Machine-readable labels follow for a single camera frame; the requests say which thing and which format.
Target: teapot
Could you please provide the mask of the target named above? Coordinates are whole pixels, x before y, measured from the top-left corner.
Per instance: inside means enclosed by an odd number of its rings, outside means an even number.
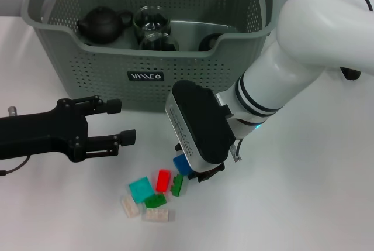
[[[114,11],[108,7],[99,6],[91,10],[86,17],[77,22],[83,36],[94,43],[108,44],[114,42],[126,27],[130,27],[133,14],[130,11]]]

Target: building block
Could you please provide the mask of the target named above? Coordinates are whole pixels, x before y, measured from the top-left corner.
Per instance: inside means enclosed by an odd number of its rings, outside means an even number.
[[[135,204],[135,201],[131,195],[127,195],[121,199],[121,203],[124,211],[128,218],[134,218],[139,215],[139,207]]]
[[[147,177],[139,179],[129,185],[135,203],[141,203],[154,195],[154,190]]]
[[[181,192],[183,183],[183,175],[176,175],[176,177],[173,178],[173,185],[171,186],[170,191],[172,192],[173,196],[178,197],[179,193]]]
[[[168,222],[169,210],[167,209],[147,209],[146,220],[157,222]]]
[[[183,176],[187,176],[193,172],[184,154],[174,157],[173,162],[179,173],[181,173]]]
[[[166,192],[169,187],[169,181],[170,181],[170,171],[160,170],[158,172],[156,192]]]
[[[147,208],[157,208],[166,203],[166,198],[164,194],[156,194],[152,195],[151,197],[148,197],[146,200],[144,200],[144,204]]]

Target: blue block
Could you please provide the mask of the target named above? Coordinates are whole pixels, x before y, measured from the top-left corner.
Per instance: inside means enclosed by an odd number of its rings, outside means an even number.
[[[190,173],[193,172],[184,154],[174,157],[173,162],[179,173],[181,173],[183,176],[190,175]]]
[[[147,177],[129,184],[129,187],[135,203],[141,203],[146,200],[146,198],[154,195],[154,190]]]

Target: white table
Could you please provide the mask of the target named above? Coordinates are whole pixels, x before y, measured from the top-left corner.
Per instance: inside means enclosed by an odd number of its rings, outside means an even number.
[[[325,72],[246,138],[243,161],[171,197],[168,224],[127,219],[119,203],[128,183],[174,170],[167,116],[92,116],[90,136],[136,129],[136,144],[78,164],[41,154],[1,177],[0,250],[373,250],[373,90],[368,75]],[[0,18],[0,116],[11,105],[48,111],[66,96],[33,29]]]

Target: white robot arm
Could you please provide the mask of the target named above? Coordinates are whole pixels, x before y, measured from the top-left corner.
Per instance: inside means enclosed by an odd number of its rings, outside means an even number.
[[[217,117],[212,118],[208,112],[204,115],[202,109],[214,104],[212,100],[203,105],[210,101],[211,96],[204,99],[203,95],[208,91],[199,91],[202,99],[196,111],[189,106],[193,99],[185,101],[183,97],[193,94],[193,87],[186,90],[190,87],[176,83],[166,111],[191,168],[201,173],[222,164],[234,140],[243,139],[264,123],[326,67],[346,67],[374,75],[372,4],[374,0],[288,0],[279,15],[277,41],[231,88],[217,94],[216,111],[229,127],[221,123],[219,128],[214,124]],[[195,121],[197,116],[202,116],[200,124]],[[210,133],[216,135],[215,144],[205,130],[210,127],[214,127]]]

